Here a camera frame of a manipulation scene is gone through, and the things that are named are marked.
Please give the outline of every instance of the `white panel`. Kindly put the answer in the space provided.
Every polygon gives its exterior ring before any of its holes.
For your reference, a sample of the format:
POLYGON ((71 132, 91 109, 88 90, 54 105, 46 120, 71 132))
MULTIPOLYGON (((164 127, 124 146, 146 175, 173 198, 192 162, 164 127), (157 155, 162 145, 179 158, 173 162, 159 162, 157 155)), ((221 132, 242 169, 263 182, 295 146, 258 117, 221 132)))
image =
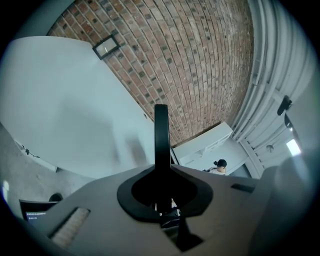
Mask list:
POLYGON ((227 125, 227 123, 223 122, 218 126, 212 128, 211 130, 201 134, 200 136, 180 146, 175 147, 173 151, 178 159, 181 159, 202 149, 208 151, 211 147, 214 146, 214 143, 220 141, 223 138, 228 138, 231 133, 232 129, 229 127, 229 125, 227 125))
POLYGON ((17 39, 0 72, 0 121, 46 162, 92 178, 154 163, 153 122, 88 42, 17 39))
POLYGON ((233 139, 228 138, 220 147, 213 149, 211 152, 196 157, 195 154, 182 158, 180 164, 192 169, 207 170, 214 165, 214 161, 224 159, 227 162, 226 173, 232 173, 245 163, 248 155, 243 147, 233 139))

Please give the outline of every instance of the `ceiling light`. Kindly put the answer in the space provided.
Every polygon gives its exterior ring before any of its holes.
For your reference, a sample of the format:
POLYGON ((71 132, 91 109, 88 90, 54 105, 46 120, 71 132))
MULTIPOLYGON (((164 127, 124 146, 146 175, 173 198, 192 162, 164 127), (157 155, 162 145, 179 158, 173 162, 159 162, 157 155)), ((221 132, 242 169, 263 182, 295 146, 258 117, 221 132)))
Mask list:
POLYGON ((115 37, 111 34, 101 42, 99 42, 92 49, 98 55, 99 59, 102 60, 107 55, 111 54, 120 47, 115 37))
POLYGON ((290 140, 286 145, 287 145, 288 149, 290 150, 290 153, 293 157, 301 154, 301 150, 300 150, 297 142, 295 141, 295 139, 290 140))

